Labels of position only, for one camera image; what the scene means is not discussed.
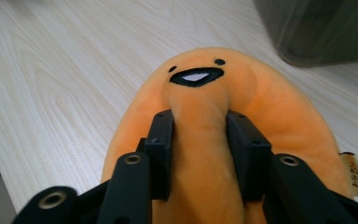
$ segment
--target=black plastic part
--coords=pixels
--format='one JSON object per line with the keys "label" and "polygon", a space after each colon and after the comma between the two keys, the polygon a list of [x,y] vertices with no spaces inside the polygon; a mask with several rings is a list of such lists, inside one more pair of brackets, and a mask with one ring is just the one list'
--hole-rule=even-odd
{"label": "black plastic part", "polygon": [[117,160],[103,199],[98,224],[151,223],[150,161],[143,152]]}
{"label": "black plastic part", "polygon": [[72,224],[78,222],[77,194],[68,187],[52,187],[36,194],[17,215],[13,224]]}
{"label": "black plastic part", "polygon": [[151,162],[151,198],[168,200],[171,187],[171,140],[173,115],[162,111],[153,118],[145,140],[145,153]]}
{"label": "black plastic part", "polygon": [[97,187],[78,196],[76,210],[79,213],[79,222],[81,224],[94,224],[97,221],[103,197],[106,193],[109,180],[103,182]]}
{"label": "black plastic part", "polygon": [[229,111],[227,139],[243,201],[263,198],[272,156],[271,144],[244,115]]}
{"label": "black plastic part", "polygon": [[[300,158],[287,154],[274,156],[269,167],[269,176],[273,188],[276,189],[269,193],[277,192],[277,195],[269,199],[279,197],[290,223],[358,223],[336,195],[324,186]],[[264,211],[269,215],[280,216],[270,209],[277,209],[282,204],[269,204],[264,206]],[[285,217],[266,218],[268,223],[281,223],[275,220]]]}

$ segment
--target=plush fabric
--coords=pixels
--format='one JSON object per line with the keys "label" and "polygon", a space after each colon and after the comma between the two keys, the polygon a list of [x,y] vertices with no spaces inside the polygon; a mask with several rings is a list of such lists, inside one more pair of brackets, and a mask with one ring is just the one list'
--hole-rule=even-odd
{"label": "plush fabric", "polygon": [[167,202],[153,202],[155,224],[265,222],[261,202],[241,201],[226,137],[228,110],[247,116],[275,154],[301,158],[329,189],[349,195],[337,143],[310,100],[268,65],[222,48],[177,55],[150,76],[117,127],[103,181],[166,109],[174,116],[172,189]]}

